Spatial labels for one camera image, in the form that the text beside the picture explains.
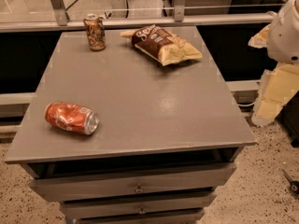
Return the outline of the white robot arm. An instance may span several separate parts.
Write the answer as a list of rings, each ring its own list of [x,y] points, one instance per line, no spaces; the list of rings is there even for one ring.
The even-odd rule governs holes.
[[[263,72],[253,107],[251,121],[263,127],[299,92],[299,0],[288,0],[248,45],[267,48],[268,57],[278,63],[273,71]]]

